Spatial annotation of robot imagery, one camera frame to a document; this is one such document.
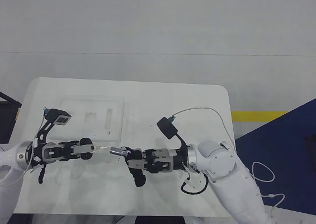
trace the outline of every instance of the gray floor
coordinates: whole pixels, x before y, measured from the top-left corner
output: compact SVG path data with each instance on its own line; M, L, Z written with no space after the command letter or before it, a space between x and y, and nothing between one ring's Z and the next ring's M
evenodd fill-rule
M222 85L232 110L291 110L316 97L316 1L0 0L0 90L22 102L36 77ZM235 136L262 124L234 123Z

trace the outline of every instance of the silver component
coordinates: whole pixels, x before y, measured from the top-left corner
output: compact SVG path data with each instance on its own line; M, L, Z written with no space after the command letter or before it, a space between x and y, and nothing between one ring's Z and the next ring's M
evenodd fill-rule
M56 160L61 160L64 158L64 156L61 156L59 158L52 158L51 157L51 154L50 154L50 150L51 148L57 148L57 147L60 147L60 148L63 148L62 145L59 145L59 144L55 144L53 142L48 142L43 148L42 148L42 160L44 162L47 162L49 164L55 162Z
M128 167L144 170L144 160L128 160Z
M25 170L27 168L27 166L30 162L29 150L30 150L31 146L32 146L32 142L25 141L22 145L20 145L18 147L16 160L17 160L18 166L23 170Z
M124 148L116 148L116 147L111 147L111 149L109 150L110 154L114 154L117 156L124 156L127 157L128 156L128 151Z
M196 170L197 170L197 166L196 166L196 164L195 163L190 163L189 164L189 167L194 171L194 172L196 172Z
M189 145L187 148L187 164L197 164L196 161L196 152L195 150L197 150L196 146L194 146L193 144Z
M160 172L172 172L174 169L174 157L169 154L169 150L167 148L160 148L156 150L155 152L152 152L153 156L157 156L158 158L155 158L153 160L153 163L156 162L164 162L163 165L164 170Z
M73 146L72 147L72 149L73 149L72 155L92 152L93 151L92 146L93 145L91 145L91 144L84 144L82 146Z

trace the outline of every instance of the black robotic finger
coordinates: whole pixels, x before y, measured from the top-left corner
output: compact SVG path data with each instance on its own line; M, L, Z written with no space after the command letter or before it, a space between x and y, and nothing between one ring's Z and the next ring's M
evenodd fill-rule
M81 146L85 145L85 144L93 144L92 140L90 138L82 138L80 141L79 141L79 144ZM81 159L83 160L89 160L90 158L92 158L93 154L90 153L90 152L87 152L87 153L82 153L81 154Z
M129 168L129 172L133 175L135 186L137 187L144 186L145 181L147 179L144 176L142 170Z
M132 150L131 148L126 147L130 153L124 157L125 162L128 164L129 160L141 160L143 159L143 154L140 150ZM134 178L135 186L140 187L145 184L145 181L147 180L146 177L143 174L143 171L140 169L133 169L129 168L129 172L132 174Z

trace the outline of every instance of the robotic hand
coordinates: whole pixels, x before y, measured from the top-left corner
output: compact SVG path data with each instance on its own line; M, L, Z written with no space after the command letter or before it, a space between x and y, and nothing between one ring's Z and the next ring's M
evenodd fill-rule
M16 145L0 144L0 223L7 223L15 210L27 170L41 168L41 184L48 164L57 160L89 160L92 157L95 147L89 138L59 144L46 142L52 127L66 125L70 118L65 111L45 109L42 123L44 119L47 121L40 127L33 141L23 141Z
M190 176L182 184L181 190L196 195L204 192L209 185L220 203L238 223L275 224L275 220L265 210L260 189L231 146L226 142L218 144L213 141L202 142L197 147L187 145L178 135L172 121L173 117L162 118L157 125L168 139L176 136L181 141L179 149L110 149L111 154L125 157L135 185L141 187L145 184L143 170L153 174L173 170L202 173L206 185L201 191L184 190Z

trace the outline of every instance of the white cable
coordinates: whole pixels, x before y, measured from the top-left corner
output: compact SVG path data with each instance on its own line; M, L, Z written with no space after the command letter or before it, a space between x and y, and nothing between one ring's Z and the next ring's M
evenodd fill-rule
M23 178L23 176L25 176L25 174L27 173L27 171L28 171L29 168L30 168L30 164L31 164L32 158L34 157L34 148L35 148L34 142L35 142L35 139L36 139L36 137L37 137L37 134L39 133L39 131L40 131L41 127L42 127L42 124L43 124L44 120L45 120L45 116L42 117L42 121L41 121L40 127L39 127L39 129L37 130L37 132L36 132L36 134L35 134L34 140L32 140L31 158L30 158L29 164L27 165L27 168L25 169L25 171L24 171L23 174L20 176L20 178L18 178L18 179L15 180L14 182L9 183L9 184L0 184L0 186L11 186L11 185L17 183L19 180L21 180L21 179Z
M264 166L266 169L268 169L268 170L271 172L272 176L273 176L272 179L271 179L271 180L261 180L261 179L255 177L255 176L254 176L254 165L255 165L255 164L260 164L260 165ZM253 178L254 181L259 180L259 181L264 182L264 183L270 183L270 182L272 182L272 181L275 180L275 173L274 173L268 166L266 166L265 164L263 164L263 163L261 163L261 162L253 162L253 163L252 163L252 174L251 174L251 176L252 176L252 178ZM271 215L272 218L273 218L272 211L273 211L277 206L279 206L279 205L283 202L283 200L285 199L286 196L285 196L285 194L268 194L268 195L261 195L262 198L274 198L275 196L282 196L282 199L281 199L279 202L277 202L277 204L275 204L275 205L272 207L272 209L271 209L271 211L270 211L270 215Z
M261 179L255 177L255 176L254 176L254 165L255 165L255 164L260 164L260 165L264 166L266 169L268 169L268 170L271 172L272 176L273 176L272 179L271 179L271 180L261 180ZM270 168L268 168L268 166L266 166L265 164L263 164L263 163L261 163L261 162L253 162L253 163L252 163L252 177L253 177L253 179L254 179L255 181L256 181L256 180L259 180L259 181L261 181L261 182L270 183L270 182L272 182L272 181L275 180L275 173L273 173L273 171L272 171Z
M279 202L277 202L277 204L275 204L275 205L272 207L272 209L271 209L271 211L270 211L271 218L273 218L272 211L273 211L277 206L279 206L279 205L283 202L283 200L285 199L286 196L285 196L285 194L261 195L261 197L263 197L263 198L274 198L275 196L282 196L282 198L281 198L281 200L280 200Z
M213 108L188 108L188 109L180 110L179 112L176 112L175 114L171 115L171 117L172 117L172 118L175 118L175 115L177 115L177 114L180 114L180 113L182 113L182 112L184 112L184 111L196 110L196 109L212 110L212 111L214 111L215 113L218 114L218 116L220 117L220 119L221 119L221 121L222 121L222 124L223 124L223 126L224 126L224 129L225 129L225 131L226 131L226 134L227 134L228 137L230 138L230 141L231 141L231 143L232 143L232 146L234 147L234 151L236 152L235 143L234 143L234 141L232 140L232 138L231 138L229 132L227 131L226 125L225 125L225 123L224 123L224 119L222 118L222 116L220 115L220 113L217 112L215 109L213 109Z

